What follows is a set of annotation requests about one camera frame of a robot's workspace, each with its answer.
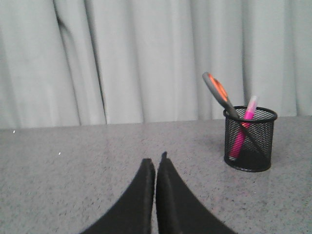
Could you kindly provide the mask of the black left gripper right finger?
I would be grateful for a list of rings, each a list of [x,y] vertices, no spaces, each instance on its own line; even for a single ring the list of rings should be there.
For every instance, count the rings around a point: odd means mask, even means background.
[[[156,215],[160,234],[233,234],[196,198],[163,152],[156,180]]]

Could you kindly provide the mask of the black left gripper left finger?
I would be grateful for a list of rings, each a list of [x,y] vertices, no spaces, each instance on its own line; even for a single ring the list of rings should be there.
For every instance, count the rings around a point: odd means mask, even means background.
[[[144,158],[129,187],[118,201],[84,234],[150,234],[155,167]]]

